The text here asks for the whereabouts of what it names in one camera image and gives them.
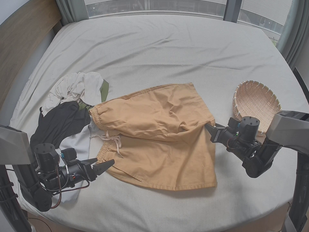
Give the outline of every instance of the green garment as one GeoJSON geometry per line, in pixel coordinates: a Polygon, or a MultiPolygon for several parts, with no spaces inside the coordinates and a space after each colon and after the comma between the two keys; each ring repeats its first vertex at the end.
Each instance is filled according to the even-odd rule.
{"type": "MultiPolygon", "coordinates": [[[[100,88],[101,102],[106,101],[107,94],[108,94],[108,87],[109,87],[108,82],[103,80],[102,86],[100,88]]],[[[79,100],[78,104],[79,104],[79,110],[82,110],[84,108],[89,110],[89,109],[93,108],[93,106],[90,106],[90,105],[84,103],[82,100],[79,100]]]]}

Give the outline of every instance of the woven basket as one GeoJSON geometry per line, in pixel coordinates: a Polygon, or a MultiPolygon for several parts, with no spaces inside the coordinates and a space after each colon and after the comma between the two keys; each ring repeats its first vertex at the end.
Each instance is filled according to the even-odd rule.
{"type": "Polygon", "coordinates": [[[245,116],[258,118],[258,136],[265,136],[274,115],[281,110],[281,104],[273,91],[257,81],[244,81],[234,92],[234,115],[238,120],[245,116]]]}

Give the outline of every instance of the black baseboard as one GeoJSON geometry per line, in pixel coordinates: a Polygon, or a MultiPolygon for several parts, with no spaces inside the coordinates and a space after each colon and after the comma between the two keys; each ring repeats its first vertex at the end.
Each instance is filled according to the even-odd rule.
{"type": "Polygon", "coordinates": [[[300,76],[300,74],[299,74],[299,72],[296,68],[293,70],[293,74],[295,75],[297,81],[299,82],[299,85],[302,88],[302,90],[305,94],[305,97],[307,99],[307,102],[309,103],[309,91],[308,91],[306,84],[304,83],[304,80],[302,79],[302,77],[300,76]]]}

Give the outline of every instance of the drawstring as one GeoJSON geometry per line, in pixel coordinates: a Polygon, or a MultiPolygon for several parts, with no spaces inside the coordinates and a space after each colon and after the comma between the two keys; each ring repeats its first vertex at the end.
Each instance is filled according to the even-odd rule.
{"type": "Polygon", "coordinates": [[[119,135],[118,136],[109,136],[108,130],[107,130],[106,131],[106,135],[102,135],[102,136],[94,135],[92,137],[99,137],[99,138],[101,138],[104,141],[109,141],[109,140],[114,141],[116,143],[116,145],[117,145],[117,153],[123,158],[123,156],[119,152],[119,148],[121,148],[121,141],[120,141],[120,136],[119,135]]]}

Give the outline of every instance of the black garment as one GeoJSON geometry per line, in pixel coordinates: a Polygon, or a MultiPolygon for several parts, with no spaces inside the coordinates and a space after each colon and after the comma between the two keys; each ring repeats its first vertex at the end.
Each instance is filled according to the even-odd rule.
{"type": "Polygon", "coordinates": [[[39,125],[31,136],[30,146],[50,143],[59,148],[61,141],[73,134],[79,133],[90,124],[90,115],[87,109],[79,110],[76,101],[64,102],[50,110],[45,116],[39,115],[39,125]]]}

